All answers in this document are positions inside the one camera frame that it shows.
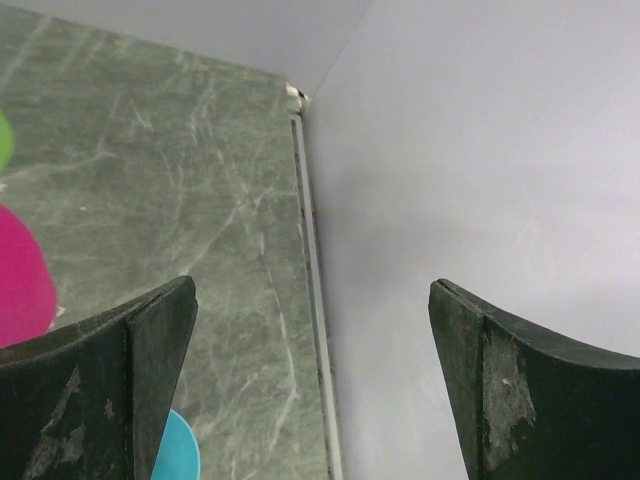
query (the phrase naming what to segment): green marble surface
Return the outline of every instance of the green marble surface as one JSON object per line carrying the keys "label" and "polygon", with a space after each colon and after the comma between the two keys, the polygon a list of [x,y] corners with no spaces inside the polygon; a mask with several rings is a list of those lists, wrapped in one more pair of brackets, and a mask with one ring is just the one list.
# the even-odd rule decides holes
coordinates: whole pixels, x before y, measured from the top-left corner
{"label": "green marble surface", "polygon": [[326,479],[282,78],[0,7],[0,202],[33,230],[56,327],[192,275],[174,398],[202,478]]}

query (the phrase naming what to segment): green object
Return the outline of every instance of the green object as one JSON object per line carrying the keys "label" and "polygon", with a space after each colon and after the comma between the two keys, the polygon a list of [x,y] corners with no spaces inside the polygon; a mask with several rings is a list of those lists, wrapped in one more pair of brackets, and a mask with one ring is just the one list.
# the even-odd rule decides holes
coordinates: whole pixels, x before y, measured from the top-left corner
{"label": "green object", "polygon": [[0,112],[0,173],[6,168],[11,155],[15,137],[7,118]]}

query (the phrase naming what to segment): white trim strip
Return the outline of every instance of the white trim strip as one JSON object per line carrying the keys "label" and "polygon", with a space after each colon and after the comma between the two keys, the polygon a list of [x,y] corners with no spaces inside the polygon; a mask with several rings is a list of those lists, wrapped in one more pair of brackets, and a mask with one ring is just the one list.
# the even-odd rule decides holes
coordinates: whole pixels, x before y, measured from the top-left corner
{"label": "white trim strip", "polygon": [[342,455],[340,449],[340,437],[338,429],[338,412],[334,394],[333,375],[331,368],[331,356],[327,342],[327,325],[324,314],[322,295],[322,282],[320,278],[320,263],[318,258],[318,244],[316,237],[315,219],[313,211],[313,198],[311,194],[311,182],[307,157],[304,151],[304,138],[302,133],[302,117],[300,114],[290,115],[294,128],[294,141],[298,153],[298,168],[300,169],[300,189],[302,191],[302,211],[304,212],[305,231],[309,255],[310,289],[313,300],[313,322],[316,334],[316,349],[318,368],[320,370],[322,403],[324,408],[325,435],[327,443],[327,455],[329,471],[332,480],[344,480],[342,468]]}

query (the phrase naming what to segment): white wall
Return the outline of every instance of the white wall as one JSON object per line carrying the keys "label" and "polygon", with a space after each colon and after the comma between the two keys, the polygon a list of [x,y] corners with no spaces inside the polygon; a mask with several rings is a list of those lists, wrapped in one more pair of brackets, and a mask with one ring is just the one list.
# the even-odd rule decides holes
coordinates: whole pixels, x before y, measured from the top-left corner
{"label": "white wall", "polygon": [[372,0],[0,0],[284,74],[313,93]]}
{"label": "white wall", "polygon": [[640,3],[378,0],[309,159],[347,478],[466,478],[427,314],[448,277],[640,355]]}

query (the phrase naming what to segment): pink plastic object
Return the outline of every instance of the pink plastic object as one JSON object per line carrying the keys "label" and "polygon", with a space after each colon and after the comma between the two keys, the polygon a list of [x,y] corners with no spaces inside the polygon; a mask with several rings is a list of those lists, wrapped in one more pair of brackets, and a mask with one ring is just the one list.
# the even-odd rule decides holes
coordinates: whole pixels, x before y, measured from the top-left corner
{"label": "pink plastic object", "polygon": [[0,205],[0,348],[47,332],[56,289],[29,229]]}

